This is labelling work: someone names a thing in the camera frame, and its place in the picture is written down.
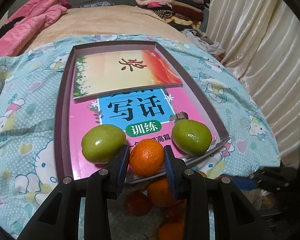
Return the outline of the orange tangerine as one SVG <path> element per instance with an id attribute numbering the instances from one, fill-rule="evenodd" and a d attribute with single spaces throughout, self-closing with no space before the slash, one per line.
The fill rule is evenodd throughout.
<path id="1" fill-rule="evenodd" d="M 164 162 L 164 148 L 153 139 L 141 140 L 129 156 L 129 166 L 138 176 L 149 177 L 157 174 Z"/>
<path id="2" fill-rule="evenodd" d="M 182 240 L 184 233 L 184 218 L 165 219 L 158 228 L 159 240 Z"/>
<path id="3" fill-rule="evenodd" d="M 147 196 L 156 207 L 171 207 L 179 203 L 185 203 L 184 200 L 173 198 L 167 178 L 161 178 L 149 184 L 147 187 Z"/>

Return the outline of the red cherry tomato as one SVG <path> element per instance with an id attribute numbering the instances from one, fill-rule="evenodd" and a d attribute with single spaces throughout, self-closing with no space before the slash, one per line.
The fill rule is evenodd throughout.
<path id="1" fill-rule="evenodd" d="M 151 209 L 151 201 L 142 192 L 132 192 L 125 199 L 125 210 L 135 217 L 144 216 Z"/>

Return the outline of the small green jujube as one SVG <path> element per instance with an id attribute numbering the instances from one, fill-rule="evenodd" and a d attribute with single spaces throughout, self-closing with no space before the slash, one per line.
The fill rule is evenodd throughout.
<path id="1" fill-rule="evenodd" d="M 82 154 L 91 163 L 104 164 L 115 158 L 126 144 L 125 132 L 117 126 L 103 124 L 89 130 L 82 138 Z"/>

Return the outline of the large green jujube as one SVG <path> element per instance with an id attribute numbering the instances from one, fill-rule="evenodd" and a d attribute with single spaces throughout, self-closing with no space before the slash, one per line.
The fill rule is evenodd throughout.
<path id="1" fill-rule="evenodd" d="M 212 142 L 212 134 L 205 124 L 187 119 L 174 124 L 171 137 L 177 148 L 195 156 L 204 155 Z"/>

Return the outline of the orange tangerine front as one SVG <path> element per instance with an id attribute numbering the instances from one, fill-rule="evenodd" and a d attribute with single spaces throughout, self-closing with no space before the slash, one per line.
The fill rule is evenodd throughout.
<path id="1" fill-rule="evenodd" d="M 153 139 L 141 140 L 129 156 L 129 166 L 138 176 L 149 177 L 157 174 L 164 162 L 164 148 Z"/>

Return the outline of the pink Chinese workbook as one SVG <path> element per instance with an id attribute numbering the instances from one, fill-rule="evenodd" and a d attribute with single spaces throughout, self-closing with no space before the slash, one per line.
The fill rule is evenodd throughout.
<path id="1" fill-rule="evenodd" d="M 74 178 L 88 177 L 101 168 L 82 154 L 82 138 L 93 127 L 102 124 L 119 127 L 126 133 L 130 149 L 143 139 L 166 146 L 173 144 L 171 131 L 175 118 L 185 115 L 209 128 L 214 147 L 217 132 L 213 122 L 194 94 L 183 87 L 126 92 L 83 102 L 71 100 L 69 142 Z"/>

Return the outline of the yellow orange booklet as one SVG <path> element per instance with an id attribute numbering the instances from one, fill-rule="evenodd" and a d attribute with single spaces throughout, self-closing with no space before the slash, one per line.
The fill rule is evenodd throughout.
<path id="1" fill-rule="evenodd" d="M 111 51 L 77 57 L 72 98 L 78 102 L 91 96 L 181 84 L 179 75 L 155 50 Z"/>

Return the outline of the blue Hello Kitty sheet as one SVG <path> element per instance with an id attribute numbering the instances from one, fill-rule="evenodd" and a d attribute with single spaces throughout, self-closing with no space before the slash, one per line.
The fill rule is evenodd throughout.
<path id="1" fill-rule="evenodd" d="M 73 46 L 104 41 L 154 41 L 194 78 L 217 110 L 230 139 L 194 165 L 209 178 L 248 176 L 279 166 L 274 134 L 242 84 L 190 42 L 151 35 L 81 35 L 45 42 L 16 57 L 0 57 L 0 226 L 17 238 L 57 185 L 53 127 L 57 94 Z"/>

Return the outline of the shallow cardboard box tray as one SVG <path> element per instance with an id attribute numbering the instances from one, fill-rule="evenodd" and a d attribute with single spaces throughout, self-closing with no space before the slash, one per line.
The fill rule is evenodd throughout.
<path id="1" fill-rule="evenodd" d="M 172 139 L 183 119 L 204 124 L 208 149 L 194 155 Z M 82 153 L 83 137 L 93 128 L 116 126 L 134 148 L 143 139 L 171 146 L 192 165 L 218 152 L 230 135 L 205 93 L 158 42 L 108 41 L 74 46 L 65 65 L 55 118 L 57 176 L 86 178 L 104 167 Z"/>

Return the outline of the cream satin curtain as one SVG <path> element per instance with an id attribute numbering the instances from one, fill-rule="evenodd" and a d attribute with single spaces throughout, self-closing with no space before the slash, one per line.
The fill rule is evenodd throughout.
<path id="1" fill-rule="evenodd" d="M 222 64 L 260 107 L 282 162 L 300 147 L 300 21 L 283 0 L 212 0 L 208 36 L 225 50 Z"/>

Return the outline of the white cloth in basket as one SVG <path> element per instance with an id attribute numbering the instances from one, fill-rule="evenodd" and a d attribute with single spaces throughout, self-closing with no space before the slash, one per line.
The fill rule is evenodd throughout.
<path id="1" fill-rule="evenodd" d="M 185 29 L 181 33 L 187 37 L 189 41 L 199 47 L 201 50 L 211 54 L 217 60 L 222 60 L 225 56 L 225 50 L 219 42 L 211 40 L 206 34 L 199 29 Z"/>

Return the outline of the beige bed blanket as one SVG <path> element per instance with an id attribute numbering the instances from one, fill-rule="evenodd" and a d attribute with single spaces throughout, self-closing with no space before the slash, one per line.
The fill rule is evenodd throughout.
<path id="1" fill-rule="evenodd" d="M 24 51 L 70 36 L 97 34 L 153 35 L 189 42 L 181 32 L 151 11 L 128 5 L 113 5 L 69 9 L 56 23 L 37 34 Z"/>

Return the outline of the blue patterned pillow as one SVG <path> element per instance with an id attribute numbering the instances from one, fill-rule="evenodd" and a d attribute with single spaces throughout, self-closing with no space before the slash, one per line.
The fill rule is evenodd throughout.
<path id="1" fill-rule="evenodd" d="M 94 7 L 107 7 L 107 6 L 113 6 L 114 3 L 110 1 L 98 1 L 93 3 L 84 4 L 81 6 L 81 8 L 94 8 Z"/>

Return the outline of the black garment on bed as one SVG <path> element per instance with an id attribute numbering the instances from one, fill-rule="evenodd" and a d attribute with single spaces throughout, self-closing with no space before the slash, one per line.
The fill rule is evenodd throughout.
<path id="1" fill-rule="evenodd" d="M 24 18 L 25 18 L 24 16 L 20 16 L 20 17 L 18 17 L 18 18 L 15 18 L 15 19 L 12 20 L 11 22 L 9 22 L 9 23 L 3 25 L 3 26 L 0 28 L 0 39 L 1 39 L 1 38 L 2 38 L 9 30 L 11 30 L 17 22 L 23 20 Z"/>

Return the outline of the pink quilt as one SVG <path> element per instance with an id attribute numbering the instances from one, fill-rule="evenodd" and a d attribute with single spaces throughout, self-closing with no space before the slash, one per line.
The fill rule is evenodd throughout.
<path id="1" fill-rule="evenodd" d="M 71 8 L 67 0 L 30 0 L 8 18 L 0 37 L 0 57 L 17 56 L 42 30 L 56 23 Z"/>

